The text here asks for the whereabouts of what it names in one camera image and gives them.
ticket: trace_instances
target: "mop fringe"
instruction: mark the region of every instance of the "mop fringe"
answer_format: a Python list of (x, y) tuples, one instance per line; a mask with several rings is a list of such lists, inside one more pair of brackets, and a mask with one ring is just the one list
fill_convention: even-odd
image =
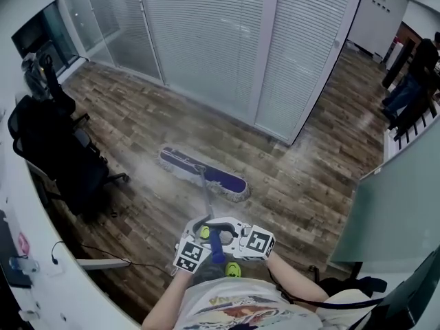
[(214, 161), (213, 159), (210, 159), (209, 157), (206, 157), (205, 155), (195, 152), (194, 150), (191, 150), (190, 148), (186, 148), (183, 146), (180, 146), (178, 144), (163, 144), (160, 146), (159, 151), (157, 152), (155, 163), (162, 167), (164, 170), (168, 171), (169, 173), (172, 173), (174, 176), (176, 176), (179, 179), (184, 179), (186, 181), (191, 182), (192, 184), (195, 184), (199, 187), (202, 187), (201, 178), (200, 175), (194, 175), (192, 173), (189, 173), (188, 171), (173, 165), (165, 160), (163, 160), (160, 157), (160, 153), (166, 148), (172, 148), (174, 150), (178, 150), (180, 153), (189, 156), (193, 158), (194, 160), (197, 160), (199, 162), (205, 163), (213, 168), (216, 168), (217, 170), (224, 171), (228, 173), (229, 175), (238, 177), (242, 179), (245, 182), (245, 189), (240, 192), (232, 192), (231, 190), (228, 190), (224, 188), (219, 182), (214, 181), (206, 181), (206, 185), (208, 187), (208, 190), (213, 192), (216, 195), (219, 195), (221, 197), (226, 198), (229, 201), (232, 201), (234, 203), (239, 203), (241, 201), (245, 201), (249, 196), (251, 195), (251, 188), (250, 185), (246, 182), (244, 177), (242, 175), (238, 174), (235, 170), (231, 170), (230, 168), (226, 168), (225, 165), (222, 163), (219, 163), (217, 161)]

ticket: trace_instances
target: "blue mop pad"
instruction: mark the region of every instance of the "blue mop pad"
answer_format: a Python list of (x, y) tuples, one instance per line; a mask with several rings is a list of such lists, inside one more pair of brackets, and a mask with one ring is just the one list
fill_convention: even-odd
[(198, 186), (201, 186), (201, 178), (195, 166), (203, 166), (208, 189), (212, 192), (233, 202), (244, 201), (250, 196), (250, 187), (241, 177), (190, 157), (171, 145), (161, 149), (158, 164), (176, 177), (186, 179)]

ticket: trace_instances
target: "desk leg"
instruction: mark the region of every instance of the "desk leg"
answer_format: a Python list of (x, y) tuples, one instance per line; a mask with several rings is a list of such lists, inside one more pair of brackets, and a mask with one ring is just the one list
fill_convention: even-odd
[(113, 269), (114, 267), (128, 267), (130, 259), (76, 259), (84, 270)]

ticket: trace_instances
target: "blue jeans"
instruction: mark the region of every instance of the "blue jeans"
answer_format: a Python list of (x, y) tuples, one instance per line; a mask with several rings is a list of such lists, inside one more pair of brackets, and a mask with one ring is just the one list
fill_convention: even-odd
[(420, 91), (421, 85), (413, 76), (406, 74), (397, 87), (391, 92), (390, 96), (387, 97), (386, 101), (388, 106), (386, 110), (396, 115), (396, 111), (413, 101), (419, 95)]

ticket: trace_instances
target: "blue handle grip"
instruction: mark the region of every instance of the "blue handle grip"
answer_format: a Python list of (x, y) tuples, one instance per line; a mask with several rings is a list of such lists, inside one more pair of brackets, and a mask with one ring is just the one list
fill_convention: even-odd
[(220, 231), (209, 228), (209, 243), (211, 244), (212, 262), (214, 264), (225, 263), (226, 257), (221, 246)]

